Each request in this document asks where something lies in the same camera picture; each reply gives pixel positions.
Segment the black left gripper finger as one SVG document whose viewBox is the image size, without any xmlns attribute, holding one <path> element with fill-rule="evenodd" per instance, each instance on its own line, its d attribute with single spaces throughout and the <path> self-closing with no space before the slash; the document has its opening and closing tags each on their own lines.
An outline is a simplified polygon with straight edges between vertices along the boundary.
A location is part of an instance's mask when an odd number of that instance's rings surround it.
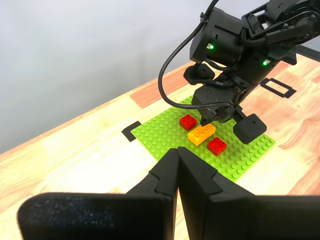
<svg viewBox="0 0 320 240">
<path fill-rule="evenodd" d="M 317 240 L 317 195 L 255 195 L 179 147 L 179 193 L 191 240 Z"/>
<path fill-rule="evenodd" d="M 172 240 L 175 236 L 179 153 L 170 149 L 125 194 L 36 195 L 18 210 L 25 240 Z"/>
</svg>

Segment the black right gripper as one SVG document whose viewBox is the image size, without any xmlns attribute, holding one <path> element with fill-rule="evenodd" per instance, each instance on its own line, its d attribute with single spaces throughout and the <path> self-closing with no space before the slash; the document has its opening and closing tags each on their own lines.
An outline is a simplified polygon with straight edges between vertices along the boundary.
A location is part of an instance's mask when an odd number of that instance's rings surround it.
<svg viewBox="0 0 320 240">
<path fill-rule="evenodd" d="M 279 63 L 265 55 L 243 55 L 230 71 L 230 80 L 235 84 L 232 88 L 232 118 L 236 121 L 233 133 L 243 144 L 248 145 L 260 137 L 267 131 L 267 126 L 254 113 L 245 116 L 240 104 Z M 183 77 L 193 86 L 213 85 L 215 73 L 206 64 L 196 63 L 185 70 Z"/>
</svg>

